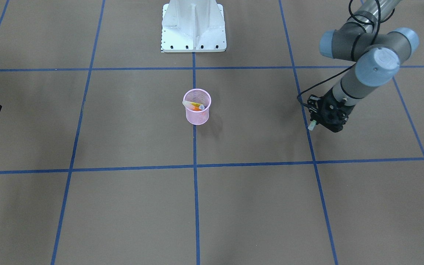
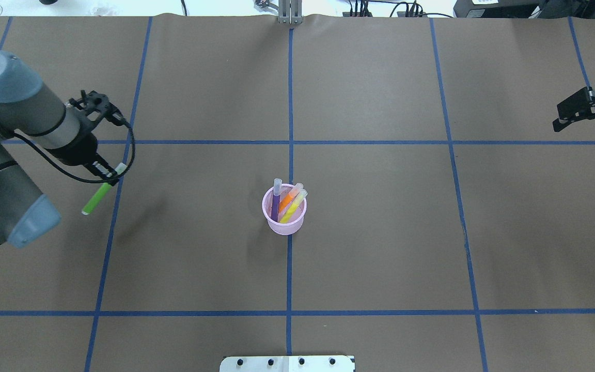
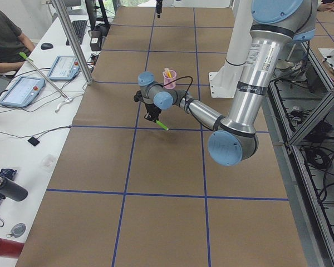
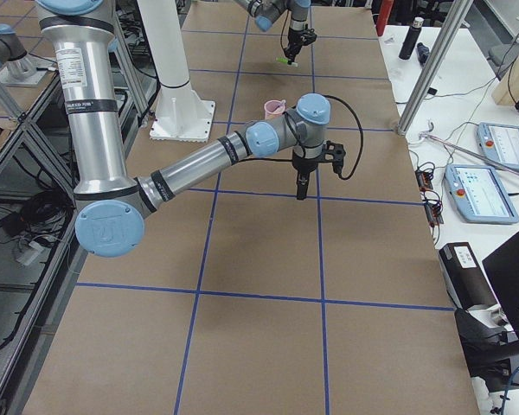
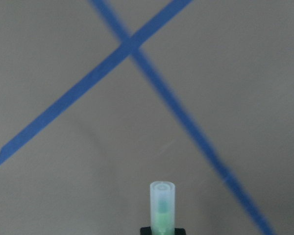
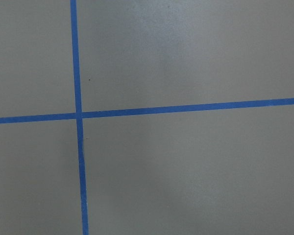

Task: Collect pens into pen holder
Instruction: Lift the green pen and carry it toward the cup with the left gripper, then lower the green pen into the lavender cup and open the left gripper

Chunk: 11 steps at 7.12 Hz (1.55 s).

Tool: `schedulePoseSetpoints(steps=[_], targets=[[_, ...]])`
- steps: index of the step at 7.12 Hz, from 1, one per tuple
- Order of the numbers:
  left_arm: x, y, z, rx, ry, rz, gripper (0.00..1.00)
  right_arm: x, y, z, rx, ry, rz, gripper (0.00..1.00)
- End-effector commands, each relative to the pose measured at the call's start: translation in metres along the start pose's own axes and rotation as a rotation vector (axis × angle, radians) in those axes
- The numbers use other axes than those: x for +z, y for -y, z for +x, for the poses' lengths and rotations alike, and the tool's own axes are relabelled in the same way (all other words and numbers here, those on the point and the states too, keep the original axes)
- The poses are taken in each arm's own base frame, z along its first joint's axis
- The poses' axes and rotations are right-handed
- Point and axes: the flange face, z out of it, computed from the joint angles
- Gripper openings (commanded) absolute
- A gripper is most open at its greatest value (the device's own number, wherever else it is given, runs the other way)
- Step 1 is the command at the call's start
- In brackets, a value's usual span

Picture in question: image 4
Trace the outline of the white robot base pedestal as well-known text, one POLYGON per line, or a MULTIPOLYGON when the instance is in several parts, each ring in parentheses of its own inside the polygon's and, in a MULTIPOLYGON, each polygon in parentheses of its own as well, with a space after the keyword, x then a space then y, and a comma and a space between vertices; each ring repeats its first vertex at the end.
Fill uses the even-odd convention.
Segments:
POLYGON ((215 102, 201 99, 191 85, 176 2, 144 0, 138 7, 160 84, 151 138, 206 142, 215 102))

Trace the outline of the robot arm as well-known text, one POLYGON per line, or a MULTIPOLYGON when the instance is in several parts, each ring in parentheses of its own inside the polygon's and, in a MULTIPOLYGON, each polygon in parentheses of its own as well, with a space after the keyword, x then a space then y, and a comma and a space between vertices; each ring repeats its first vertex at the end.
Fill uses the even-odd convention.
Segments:
POLYGON ((215 103, 201 99, 190 83, 175 3, 142 1, 138 7, 160 88, 151 137, 196 141, 202 147, 149 176, 133 178, 125 165, 108 52, 114 40, 114 3, 36 5, 41 31, 54 46, 80 173, 74 191, 80 245, 101 257, 124 255, 140 243, 145 218, 161 204, 250 156, 288 148, 298 173, 297 197, 304 199, 309 174, 328 149, 330 102, 309 93, 276 118, 211 140, 215 103))
POLYGON ((295 60, 302 47, 311 45, 317 39, 314 28, 310 28, 308 24, 308 15, 311 10, 310 1, 237 0, 236 3, 247 11, 247 14, 254 19, 256 26, 263 32, 269 30, 285 12, 289 13, 291 20, 287 33, 288 45, 282 47, 285 57, 279 59, 288 66, 296 66, 295 60))

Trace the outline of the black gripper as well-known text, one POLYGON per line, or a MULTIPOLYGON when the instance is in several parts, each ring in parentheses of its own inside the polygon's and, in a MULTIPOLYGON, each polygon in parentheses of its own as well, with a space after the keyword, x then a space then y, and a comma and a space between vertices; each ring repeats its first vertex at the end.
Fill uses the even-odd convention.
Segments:
POLYGON ((302 27, 299 29, 295 29, 290 27, 287 33, 288 45, 284 47, 285 58, 288 61, 295 62, 297 56, 301 52, 302 47, 304 46, 304 34, 306 32, 306 27, 302 27))
POLYGON ((319 165, 317 158, 292 157, 292 166, 298 172, 296 179, 296 199, 304 200, 308 195, 310 173, 315 171, 319 165))

